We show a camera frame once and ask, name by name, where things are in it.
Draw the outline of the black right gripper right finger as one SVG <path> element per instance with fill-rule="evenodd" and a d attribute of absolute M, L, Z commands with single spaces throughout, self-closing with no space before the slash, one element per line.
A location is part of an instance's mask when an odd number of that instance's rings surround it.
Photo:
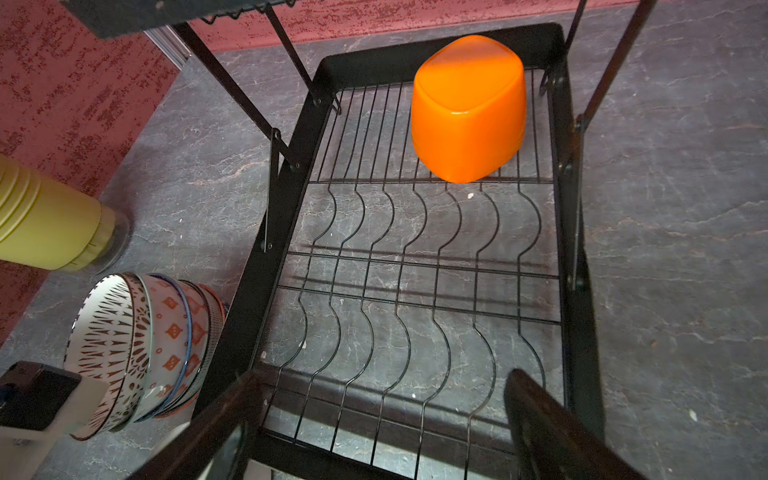
<path fill-rule="evenodd" d="M 525 371 L 504 391 L 520 479 L 641 479 Z"/>

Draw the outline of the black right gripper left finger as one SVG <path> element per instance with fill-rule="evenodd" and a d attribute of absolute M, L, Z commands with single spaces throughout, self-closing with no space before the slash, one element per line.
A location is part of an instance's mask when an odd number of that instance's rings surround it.
<path fill-rule="evenodd" d="M 132 479 L 246 479 L 260 423 L 261 375 L 235 380 Z"/>

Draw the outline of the orange plastic bowl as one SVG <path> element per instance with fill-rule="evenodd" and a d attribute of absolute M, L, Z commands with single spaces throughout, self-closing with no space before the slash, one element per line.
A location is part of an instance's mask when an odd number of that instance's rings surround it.
<path fill-rule="evenodd" d="M 526 115 L 523 62 L 489 37 L 449 43 L 414 77 L 413 147 L 446 182 L 475 182 L 511 161 L 523 143 Z"/>

